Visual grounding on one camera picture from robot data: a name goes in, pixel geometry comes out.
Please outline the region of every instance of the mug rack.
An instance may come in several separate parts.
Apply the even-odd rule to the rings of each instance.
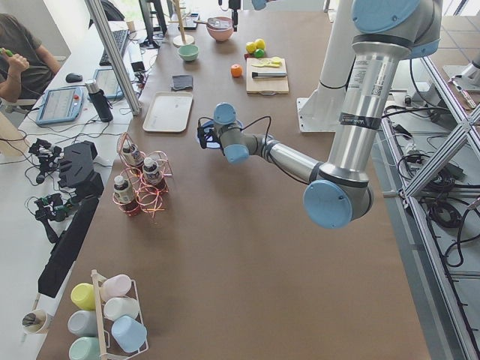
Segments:
[[[107,278],[99,274],[97,270],[93,269],[91,271],[91,280],[93,283],[93,290],[94,290],[94,296],[95,296],[95,313],[97,315],[98,342],[100,343],[100,360],[132,359],[133,357],[147,351],[149,349],[149,342],[148,340],[145,340],[145,343],[136,352],[132,352],[128,355],[117,354],[117,352],[124,353],[124,354],[126,353],[123,352],[123,350],[120,349],[119,346],[114,346],[114,344],[110,341],[110,338],[112,337],[110,332],[111,332],[113,322],[104,318],[103,308],[105,304],[102,298],[100,297],[100,287],[101,287],[101,284],[106,279]],[[131,289],[127,295],[129,295],[133,299],[136,299],[140,304],[140,300],[138,299],[137,282],[134,279],[131,279],[131,280],[132,280],[133,291]],[[143,323],[141,307],[139,311],[139,321],[143,325],[145,325]]]

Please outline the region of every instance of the pink cup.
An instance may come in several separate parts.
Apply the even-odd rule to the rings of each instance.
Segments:
[[[125,296],[132,287],[132,280],[125,274],[106,279],[100,288],[100,297],[105,302],[111,298]]]

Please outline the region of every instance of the blue cup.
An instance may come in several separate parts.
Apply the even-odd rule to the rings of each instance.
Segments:
[[[100,358],[100,343],[97,337],[80,337],[68,350],[70,360],[98,360]]]
[[[147,340],[147,329],[142,323],[124,315],[112,326],[112,336],[126,353],[137,351]]]

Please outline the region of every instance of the pink bowl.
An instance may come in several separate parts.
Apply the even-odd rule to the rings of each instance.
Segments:
[[[229,17],[217,16],[218,19],[226,20],[232,22]],[[233,34],[233,27],[216,29],[207,25],[207,32],[212,36],[216,41],[226,41]]]

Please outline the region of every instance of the blue joint cap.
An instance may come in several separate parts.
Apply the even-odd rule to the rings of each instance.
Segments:
[[[420,0],[355,0],[352,20],[365,34],[387,32],[408,19]]]
[[[424,56],[432,55],[438,50],[439,42],[440,42],[440,39],[437,39],[435,41],[432,41],[431,43],[415,46],[414,48],[412,48],[412,52],[410,53],[407,59],[417,59],[417,58],[423,58]]]
[[[213,112],[213,121],[220,125],[232,124],[236,121],[235,108],[229,103],[219,103]]]
[[[311,182],[303,194],[310,219],[326,229],[339,229],[352,220],[353,208],[345,191],[328,180]]]
[[[227,161],[231,164],[243,163],[250,156],[247,146],[242,144],[228,145],[223,149],[223,153]]]
[[[267,6],[267,1],[266,0],[252,0],[252,5],[255,10],[262,10],[265,9],[265,6]]]

